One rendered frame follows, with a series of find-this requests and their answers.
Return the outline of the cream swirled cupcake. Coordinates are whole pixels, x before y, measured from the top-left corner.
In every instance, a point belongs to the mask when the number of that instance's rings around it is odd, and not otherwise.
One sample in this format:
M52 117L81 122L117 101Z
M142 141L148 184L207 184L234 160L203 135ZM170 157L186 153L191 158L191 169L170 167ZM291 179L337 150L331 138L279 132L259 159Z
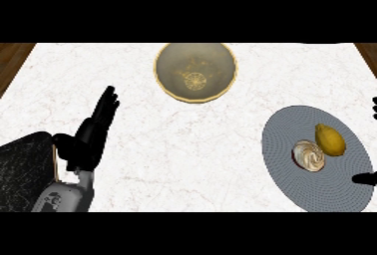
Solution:
M316 143L302 139L293 146L296 164L308 171L318 172L325 165L325 155Z

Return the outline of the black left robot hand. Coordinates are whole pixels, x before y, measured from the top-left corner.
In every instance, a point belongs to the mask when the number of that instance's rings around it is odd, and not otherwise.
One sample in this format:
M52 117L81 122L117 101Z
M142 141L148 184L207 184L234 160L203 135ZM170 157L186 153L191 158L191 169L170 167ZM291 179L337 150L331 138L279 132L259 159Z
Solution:
M93 114L84 119L75 135L56 133L53 145L58 155L67 160L68 171L93 171L99 165L108 130L120 106L115 88L108 86L99 98Z

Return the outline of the yellow lemon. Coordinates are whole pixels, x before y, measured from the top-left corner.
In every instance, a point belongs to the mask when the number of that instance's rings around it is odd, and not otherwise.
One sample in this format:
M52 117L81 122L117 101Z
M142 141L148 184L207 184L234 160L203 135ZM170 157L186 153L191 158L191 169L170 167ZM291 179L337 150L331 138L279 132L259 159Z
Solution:
M325 124L315 126L315 141L327 155L340 156L345 154L345 138L331 126Z

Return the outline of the gold rimmed bowl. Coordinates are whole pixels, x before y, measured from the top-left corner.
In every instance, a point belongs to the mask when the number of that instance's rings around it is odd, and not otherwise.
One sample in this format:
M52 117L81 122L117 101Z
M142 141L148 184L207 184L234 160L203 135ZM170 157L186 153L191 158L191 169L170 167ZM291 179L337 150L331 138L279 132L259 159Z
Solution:
M237 59L223 43L169 43L154 61L163 91L189 104L204 104L228 92L237 71Z

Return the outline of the grey round placemat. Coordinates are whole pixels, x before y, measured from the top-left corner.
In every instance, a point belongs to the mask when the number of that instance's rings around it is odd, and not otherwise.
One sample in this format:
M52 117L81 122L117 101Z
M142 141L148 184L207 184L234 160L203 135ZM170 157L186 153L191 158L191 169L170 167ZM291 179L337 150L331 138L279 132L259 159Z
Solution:
M316 172L300 168L293 161L294 144L315 141L315 126L325 124L342 134L346 151L327 156ZM311 106L290 106L275 112L262 132L262 154L271 178L293 203L309 212L359 212L367 207L374 187L356 184L352 176L373 172L362 142L342 120Z

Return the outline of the black speckled object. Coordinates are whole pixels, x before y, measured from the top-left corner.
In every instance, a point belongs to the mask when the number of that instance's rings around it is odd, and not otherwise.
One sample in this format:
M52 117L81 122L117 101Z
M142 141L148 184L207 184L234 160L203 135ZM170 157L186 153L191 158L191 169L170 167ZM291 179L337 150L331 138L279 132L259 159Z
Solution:
M37 131L0 146L0 212L30 212L55 180L52 135Z

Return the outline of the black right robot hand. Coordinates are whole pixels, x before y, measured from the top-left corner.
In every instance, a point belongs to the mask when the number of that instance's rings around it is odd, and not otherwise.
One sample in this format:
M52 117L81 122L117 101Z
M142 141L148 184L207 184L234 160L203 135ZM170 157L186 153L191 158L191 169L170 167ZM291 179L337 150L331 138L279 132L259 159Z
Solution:
M373 103L374 103L374 115L373 118L377 121L377 97L373 98ZM365 172L365 173L359 173L356 175L352 176L352 181L358 184L367 184L371 186L377 185L377 171L376 172Z

